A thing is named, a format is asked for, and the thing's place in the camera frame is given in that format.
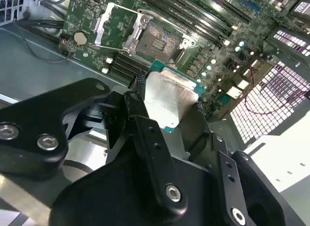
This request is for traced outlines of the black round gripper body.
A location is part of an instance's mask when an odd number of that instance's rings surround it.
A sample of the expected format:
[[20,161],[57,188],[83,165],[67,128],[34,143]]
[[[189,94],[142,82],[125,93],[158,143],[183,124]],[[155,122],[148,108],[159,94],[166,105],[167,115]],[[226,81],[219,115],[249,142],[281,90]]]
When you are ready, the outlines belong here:
[[[223,226],[222,211],[209,172],[173,158],[188,198],[186,213],[174,226]],[[66,187],[53,204],[52,226],[166,226],[142,162],[123,155]]]

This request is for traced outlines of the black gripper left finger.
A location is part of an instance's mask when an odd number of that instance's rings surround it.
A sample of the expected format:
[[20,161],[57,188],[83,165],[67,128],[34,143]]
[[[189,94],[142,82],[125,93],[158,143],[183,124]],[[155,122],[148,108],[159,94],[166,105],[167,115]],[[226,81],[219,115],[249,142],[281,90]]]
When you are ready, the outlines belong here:
[[97,108],[108,140],[119,152],[114,161],[134,152],[164,218],[181,218],[188,200],[158,123],[149,118],[136,92],[112,92],[97,79],[83,79],[2,109],[0,170],[34,179],[56,174],[69,141],[90,129],[89,108]]

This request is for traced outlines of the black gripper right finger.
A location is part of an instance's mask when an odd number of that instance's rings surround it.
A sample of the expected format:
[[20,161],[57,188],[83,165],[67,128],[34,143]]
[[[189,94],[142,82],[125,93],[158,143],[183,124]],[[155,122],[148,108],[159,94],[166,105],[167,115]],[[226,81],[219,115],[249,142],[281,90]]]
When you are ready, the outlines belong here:
[[202,106],[188,112],[190,160],[211,176],[215,213],[226,226],[300,226],[301,218],[244,152],[230,153],[211,131]]

